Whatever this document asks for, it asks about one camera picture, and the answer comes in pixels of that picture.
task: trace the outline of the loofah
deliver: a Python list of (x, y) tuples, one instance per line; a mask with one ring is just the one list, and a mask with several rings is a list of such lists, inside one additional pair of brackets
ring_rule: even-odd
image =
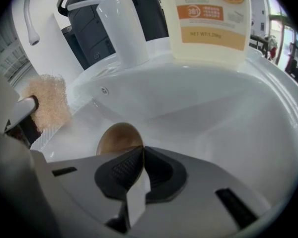
[(62, 77), (45, 74), (32, 78), (22, 93), (24, 98), (31, 95), (35, 95), (39, 102), (39, 108), (31, 117), (40, 132), (70, 121), (66, 84)]

